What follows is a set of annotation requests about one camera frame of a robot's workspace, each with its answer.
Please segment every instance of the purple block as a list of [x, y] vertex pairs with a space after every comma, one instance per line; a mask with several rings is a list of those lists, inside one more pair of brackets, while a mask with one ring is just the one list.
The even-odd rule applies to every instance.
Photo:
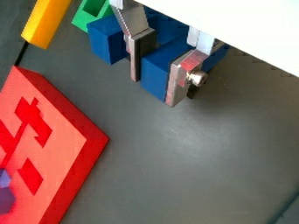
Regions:
[[8, 187], [10, 183], [10, 177], [5, 169], [0, 169], [0, 188]]
[[8, 214], [14, 204], [14, 195], [9, 187], [0, 188], [0, 215]]

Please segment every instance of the bolt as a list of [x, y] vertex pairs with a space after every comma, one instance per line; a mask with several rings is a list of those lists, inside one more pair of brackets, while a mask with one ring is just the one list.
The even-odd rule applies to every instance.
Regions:
[[208, 75], [197, 67], [187, 73], [187, 81], [196, 87], [201, 86], [207, 78]]

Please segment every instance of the red board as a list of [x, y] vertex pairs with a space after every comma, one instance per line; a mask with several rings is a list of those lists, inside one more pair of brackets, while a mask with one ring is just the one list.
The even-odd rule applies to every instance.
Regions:
[[14, 66], [0, 94], [0, 168], [14, 203], [0, 223], [58, 223], [106, 143], [42, 76]]

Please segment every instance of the yellow block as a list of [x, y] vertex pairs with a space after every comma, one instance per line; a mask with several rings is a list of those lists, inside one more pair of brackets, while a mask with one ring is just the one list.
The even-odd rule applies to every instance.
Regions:
[[37, 0], [21, 35], [30, 44], [48, 48], [69, 5], [70, 0]]

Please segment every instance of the gray surface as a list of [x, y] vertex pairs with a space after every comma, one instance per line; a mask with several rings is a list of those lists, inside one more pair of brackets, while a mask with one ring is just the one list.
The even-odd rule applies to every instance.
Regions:
[[22, 49], [20, 36], [34, 0], [0, 0], [0, 87]]
[[38, 71], [110, 137], [61, 224], [268, 223], [299, 188], [299, 79], [229, 51], [193, 100], [163, 105], [70, 25]]
[[299, 222], [299, 194], [293, 199], [292, 204], [284, 211], [281, 217], [279, 218], [276, 224], [297, 224]]

